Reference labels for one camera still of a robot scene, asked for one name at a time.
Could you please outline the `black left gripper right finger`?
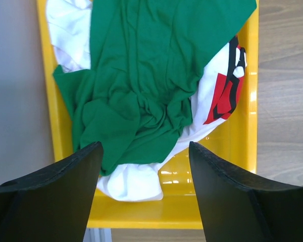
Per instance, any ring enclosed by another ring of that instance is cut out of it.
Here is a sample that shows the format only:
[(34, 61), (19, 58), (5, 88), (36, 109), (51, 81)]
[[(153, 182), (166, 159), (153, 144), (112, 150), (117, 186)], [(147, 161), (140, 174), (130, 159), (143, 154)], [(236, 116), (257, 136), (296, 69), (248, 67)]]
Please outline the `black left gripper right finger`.
[(189, 162), (207, 241), (303, 241), (303, 187), (251, 173), (196, 142)]

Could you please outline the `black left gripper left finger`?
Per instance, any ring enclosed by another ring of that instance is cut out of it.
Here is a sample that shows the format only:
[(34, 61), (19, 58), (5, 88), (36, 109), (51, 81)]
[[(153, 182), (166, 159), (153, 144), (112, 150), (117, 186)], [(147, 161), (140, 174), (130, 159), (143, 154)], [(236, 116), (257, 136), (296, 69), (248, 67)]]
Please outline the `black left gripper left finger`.
[(103, 154), (94, 142), (0, 185), (0, 241), (83, 241)]

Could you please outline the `green t shirt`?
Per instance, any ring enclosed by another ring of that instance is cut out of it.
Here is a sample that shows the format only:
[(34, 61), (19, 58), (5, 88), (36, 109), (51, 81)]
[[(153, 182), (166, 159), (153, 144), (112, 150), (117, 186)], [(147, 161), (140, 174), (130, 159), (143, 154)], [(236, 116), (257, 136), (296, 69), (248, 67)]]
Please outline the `green t shirt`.
[(121, 164), (161, 163), (192, 123), (190, 97), (205, 66), (256, 1), (94, 1), (89, 69), (54, 79), (72, 121), (74, 150), (100, 141), (100, 175)]

